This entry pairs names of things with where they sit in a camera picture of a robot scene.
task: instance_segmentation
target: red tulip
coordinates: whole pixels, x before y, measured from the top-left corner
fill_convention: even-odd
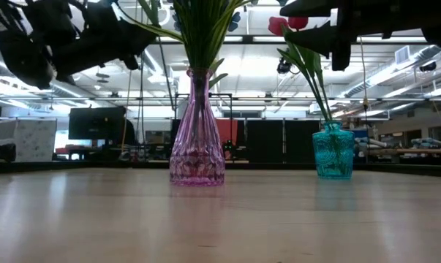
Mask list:
[[[308,18],[288,18],[288,24],[291,28],[300,30],[308,25]]]
[[[282,32],[281,25],[288,27],[288,23],[285,18],[275,18],[275,17],[269,18],[268,29],[272,34],[279,36],[279,37],[283,37],[284,33]]]

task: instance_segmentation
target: pink glass vase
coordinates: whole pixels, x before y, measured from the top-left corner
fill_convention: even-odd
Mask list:
[[[211,72],[190,69],[191,93],[170,159],[170,181],[177,186],[219,186],[225,159],[219,130],[208,100]]]

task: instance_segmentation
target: black monitor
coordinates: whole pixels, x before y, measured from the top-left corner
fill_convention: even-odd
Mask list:
[[[123,136],[123,107],[73,108],[69,115],[69,140],[112,140]]]

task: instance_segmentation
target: glass vase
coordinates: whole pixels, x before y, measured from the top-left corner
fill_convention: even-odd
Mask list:
[[[208,100],[211,72],[190,69],[189,104],[181,120],[170,158],[170,181],[177,186],[219,186],[225,159],[219,130]]]
[[[354,134],[342,131],[342,123],[324,123],[325,130],[313,134],[314,157],[320,179],[350,179],[353,171]]]

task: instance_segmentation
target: table surface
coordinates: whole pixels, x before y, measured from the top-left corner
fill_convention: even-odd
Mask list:
[[[441,262],[441,178],[163,169],[0,175],[0,262]]]

